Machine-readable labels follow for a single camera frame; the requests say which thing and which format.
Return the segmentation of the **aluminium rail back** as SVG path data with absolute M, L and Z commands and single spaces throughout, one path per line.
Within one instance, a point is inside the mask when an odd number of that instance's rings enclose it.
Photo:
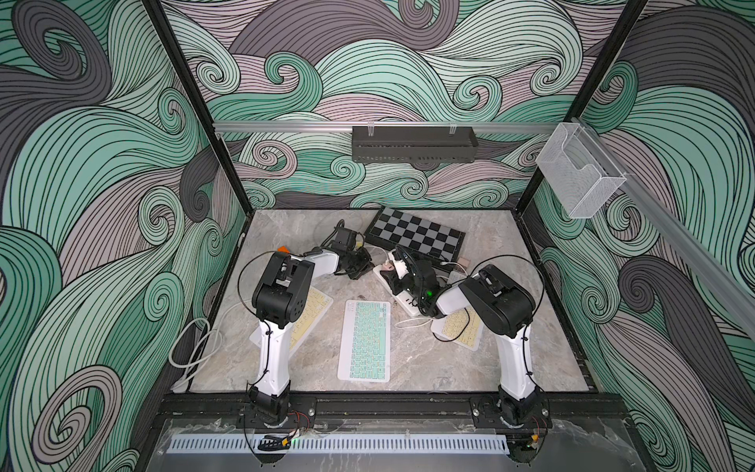
M 548 134 L 554 123 L 511 122 L 358 122 L 358 121 L 216 121 L 216 133 L 349 133 L 355 127 L 365 127 L 370 133 L 376 128 L 442 128 L 453 134 L 460 127 L 472 128 L 481 134 Z

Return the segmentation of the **black white chessboard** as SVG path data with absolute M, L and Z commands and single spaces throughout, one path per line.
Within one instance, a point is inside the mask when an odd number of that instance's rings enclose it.
M 402 210 L 381 208 L 364 236 L 368 244 L 387 251 L 402 246 L 440 269 L 458 261 L 466 233 Z

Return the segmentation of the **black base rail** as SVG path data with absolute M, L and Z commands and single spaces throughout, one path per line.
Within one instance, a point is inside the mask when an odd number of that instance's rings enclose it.
M 303 426 L 347 420 L 461 420 L 477 428 L 503 429 L 520 424 L 544 427 L 554 419 L 619 418 L 628 410 L 609 393 L 539 393 L 534 405 L 516 413 L 498 393 L 397 393 L 396 391 L 294 391 L 288 407 L 273 414 L 244 393 L 167 395 L 157 409 L 161 417 L 242 418 L 247 427 L 277 425 L 290 418 Z

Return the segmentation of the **black wall tray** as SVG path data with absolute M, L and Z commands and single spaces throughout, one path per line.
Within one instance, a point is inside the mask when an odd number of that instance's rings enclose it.
M 472 128 L 453 134 L 442 128 L 355 127 L 351 133 L 352 159 L 359 163 L 470 163 L 479 151 Z

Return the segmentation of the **clear plastic wall box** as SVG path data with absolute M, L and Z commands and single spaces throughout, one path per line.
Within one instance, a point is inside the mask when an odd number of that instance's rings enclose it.
M 609 148 L 579 122 L 558 124 L 536 163 L 572 219 L 593 218 L 626 181 Z

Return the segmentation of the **white power strip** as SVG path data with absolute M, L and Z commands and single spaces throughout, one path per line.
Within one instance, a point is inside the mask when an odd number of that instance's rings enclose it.
M 389 295 L 392 296 L 394 301 L 401 307 L 401 309 L 406 313 L 407 316 L 409 316 L 410 318 L 417 318 L 418 316 L 420 316 L 420 311 L 418 307 L 413 304 L 413 297 L 407 290 L 404 290 L 397 295 L 393 295 L 389 284 L 381 275 L 381 267 L 374 267 L 372 269 L 372 272 L 377 278 L 377 281 L 379 281 L 379 284 L 385 289 L 385 291 L 389 293 Z

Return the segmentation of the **green white keyboard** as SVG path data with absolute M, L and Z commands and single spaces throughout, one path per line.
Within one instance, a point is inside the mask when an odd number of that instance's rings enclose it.
M 389 382 L 390 308 L 389 302 L 346 302 L 337 371 L 340 381 Z

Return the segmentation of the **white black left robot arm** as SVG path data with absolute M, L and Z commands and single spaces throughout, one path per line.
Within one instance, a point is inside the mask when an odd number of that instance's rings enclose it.
M 358 279 L 374 264 L 364 236 L 340 220 L 324 241 L 297 256 L 266 251 L 269 258 L 247 307 L 259 321 L 261 355 L 258 378 L 247 386 L 257 417 L 280 424 L 288 418 L 291 379 L 290 342 L 295 323 L 305 312 L 312 281 L 323 275 Z

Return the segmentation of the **aluminium rail right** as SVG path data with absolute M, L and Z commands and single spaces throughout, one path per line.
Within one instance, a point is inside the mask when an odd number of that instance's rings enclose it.
M 606 153 L 603 163 L 611 161 L 624 174 L 622 188 L 627 196 L 714 295 L 735 325 L 753 337 L 754 296 L 682 224 L 680 198 L 674 194 L 670 177 L 650 147 L 624 132 L 602 139 L 584 121 L 571 121 L 581 125 Z

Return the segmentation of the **aluminium rail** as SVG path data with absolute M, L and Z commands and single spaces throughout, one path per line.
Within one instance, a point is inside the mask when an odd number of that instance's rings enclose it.
M 581 125 L 606 153 L 603 163 L 611 161 L 624 174 L 622 188 L 627 196 L 714 295 L 735 325 L 753 337 L 754 296 L 682 224 L 680 198 L 674 194 L 670 177 L 650 147 L 624 132 L 602 139 L 584 121 L 571 121 Z
M 370 133 L 376 128 L 442 128 L 453 134 L 460 127 L 472 128 L 481 134 L 548 134 L 554 123 L 511 122 L 358 122 L 358 121 L 216 121 L 216 133 L 349 133 L 355 127 L 365 127 Z

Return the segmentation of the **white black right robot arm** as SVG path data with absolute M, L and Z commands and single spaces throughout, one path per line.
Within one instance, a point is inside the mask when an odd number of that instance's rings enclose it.
M 379 278 L 397 300 L 421 317 L 442 320 L 457 312 L 476 315 L 494 335 L 501 376 L 497 403 L 503 425 L 521 428 L 533 421 L 545 423 L 543 390 L 531 367 L 530 328 L 544 297 L 534 297 L 523 285 L 495 265 L 495 261 L 523 257 L 501 254 L 489 257 L 465 277 L 442 284 L 432 262 L 403 246 L 387 253 Z

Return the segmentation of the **yellow keyboard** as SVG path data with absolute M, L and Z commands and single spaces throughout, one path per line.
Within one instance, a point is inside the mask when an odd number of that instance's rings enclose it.
M 293 324 L 290 342 L 290 355 L 293 356 L 306 341 L 322 317 L 333 304 L 333 299 L 322 291 L 312 287 L 302 316 Z
M 467 307 L 443 319 L 434 320 L 431 333 L 442 342 L 455 343 L 468 350 L 477 351 L 483 328 L 483 322 L 477 312 Z

